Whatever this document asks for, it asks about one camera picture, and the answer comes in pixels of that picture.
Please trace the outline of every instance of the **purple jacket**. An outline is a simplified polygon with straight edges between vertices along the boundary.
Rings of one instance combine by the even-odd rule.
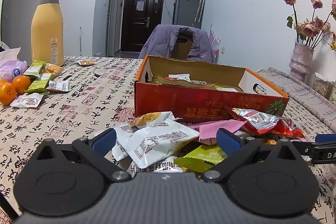
[[[158,25],[143,46],[139,58],[146,54],[171,57],[179,34],[193,36],[193,45],[187,60],[205,61],[212,63],[211,45],[206,31],[181,25]]]

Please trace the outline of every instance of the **dark brown door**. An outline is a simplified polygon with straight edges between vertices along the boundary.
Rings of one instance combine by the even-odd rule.
[[[140,52],[161,24],[163,0],[125,0],[121,30],[121,51]]]

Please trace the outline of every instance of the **red snack package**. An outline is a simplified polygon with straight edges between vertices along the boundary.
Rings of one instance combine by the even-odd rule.
[[[255,135],[274,133],[289,138],[304,138],[302,130],[290,118],[241,108],[229,108],[229,113],[236,120],[248,121],[243,128]]]

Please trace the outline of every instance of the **red cardboard box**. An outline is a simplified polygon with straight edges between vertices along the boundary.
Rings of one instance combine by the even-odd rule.
[[[181,73],[190,74],[191,80],[206,81],[239,92],[148,83],[153,76]],[[281,116],[289,101],[286,93],[249,69],[148,55],[135,77],[134,88],[136,117],[150,112],[172,111],[183,122],[229,119],[225,107],[255,109]]]

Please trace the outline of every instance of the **door handle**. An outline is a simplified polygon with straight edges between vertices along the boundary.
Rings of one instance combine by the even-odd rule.
[[[147,25],[146,25],[147,28],[149,27],[149,20],[150,19],[151,19],[150,17],[147,17],[147,20],[145,20],[147,22]]]

